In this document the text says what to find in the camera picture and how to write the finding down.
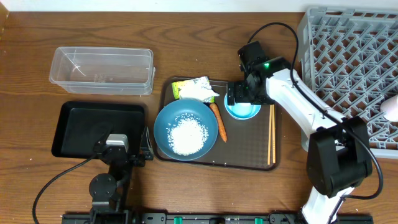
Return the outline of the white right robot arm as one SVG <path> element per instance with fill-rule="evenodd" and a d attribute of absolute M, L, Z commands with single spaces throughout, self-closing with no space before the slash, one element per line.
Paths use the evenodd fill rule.
<path fill-rule="evenodd" d="M 307 174 L 313 185 L 302 208 L 306 223 L 333 223 L 355 187 L 373 172 L 365 122 L 346 118 L 309 89 L 283 57 L 270 59 L 258 41 L 238 50 L 244 80 L 229 83 L 227 102 L 277 103 L 307 137 Z"/>

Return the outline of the wooden chopstick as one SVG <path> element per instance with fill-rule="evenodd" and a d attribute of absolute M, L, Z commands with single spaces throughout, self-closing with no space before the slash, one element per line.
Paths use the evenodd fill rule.
<path fill-rule="evenodd" d="M 267 165 L 271 164 L 272 107 L 273 107 L 273 105 L 269 106 L 269 131 L 268 131 L 268 145 L 267 145 Z"/>
<path fill-rule="evenodd" d="M 276 156 L 275 156 L 275 105 L 271 105 L 272 112 L 272 162 L 275 164 Z"/>

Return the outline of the light blue bowl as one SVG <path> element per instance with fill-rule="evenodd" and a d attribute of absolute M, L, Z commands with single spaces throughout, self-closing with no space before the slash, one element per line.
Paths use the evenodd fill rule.
<path fill-rule="evenodd" d="M 228 114 L 236 120 L 247 120 L 255 117 L 261 110 L 261 105 L 252 105 L 250 103 L 235 103 L 228 105 L 228 95 L 224 96 L 224 107 Z"/>

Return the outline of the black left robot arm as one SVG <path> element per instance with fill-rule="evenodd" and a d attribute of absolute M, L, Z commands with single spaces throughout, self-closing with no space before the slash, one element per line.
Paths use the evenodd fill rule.
<path fill-rule="evenodd" d="M 89 185 L 92 209 L 86 223 L 139 223 L 139 215 L 126 208 L 133 167 L 143 167 L 154 159 L 149 130 L 144 128 L 135 154 L 131 153 L 125 134 L 105 131 L 93 147 L 94 156 L 109 165 L 107 173 L 98 174 Z"/>

